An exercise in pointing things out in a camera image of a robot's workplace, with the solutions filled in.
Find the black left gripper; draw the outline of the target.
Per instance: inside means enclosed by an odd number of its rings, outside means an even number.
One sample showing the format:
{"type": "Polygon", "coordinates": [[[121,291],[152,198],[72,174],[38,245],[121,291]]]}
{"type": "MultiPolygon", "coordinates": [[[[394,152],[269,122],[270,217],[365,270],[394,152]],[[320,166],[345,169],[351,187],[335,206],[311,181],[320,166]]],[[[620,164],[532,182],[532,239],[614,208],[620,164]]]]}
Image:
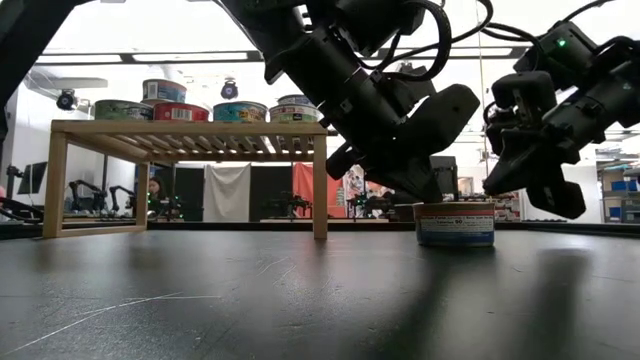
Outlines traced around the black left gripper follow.
{"type": "Polygon", "coordinates": [[[268,82],[282,72],[319,108],[322,126],[334,127],[346,141],[326,160],[332,179],[359,164],[370,181],[423,203],[443,200],[429,155],[381,153],[418,101],[407,82],[377,70],[366,72],[346,41],[326,30],[305,34],[266,59],[268,82]]]}

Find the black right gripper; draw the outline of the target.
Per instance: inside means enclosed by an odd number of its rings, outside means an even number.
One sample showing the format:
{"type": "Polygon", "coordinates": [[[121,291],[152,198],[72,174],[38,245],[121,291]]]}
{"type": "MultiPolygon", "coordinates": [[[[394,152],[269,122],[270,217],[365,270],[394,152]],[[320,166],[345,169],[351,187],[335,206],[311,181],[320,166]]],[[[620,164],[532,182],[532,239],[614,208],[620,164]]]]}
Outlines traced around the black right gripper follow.
{"type": "Polygon", "coordinates": [[[559,163],[575,164],[579,151],[589,143],[603,142],[604,132],[613,123],[624,128],[637,124],[639,65],[623,63],[614,68],[593,86],[569,96],[543,122],[543,131],[515,127],[499,132],[501,151],[484,181],[485,193],[499,195],[526,188],[535,208],[577,219],[586,211],[581,187],[566,181],[560,167],[542,171],[543,153],[559,163]]]}

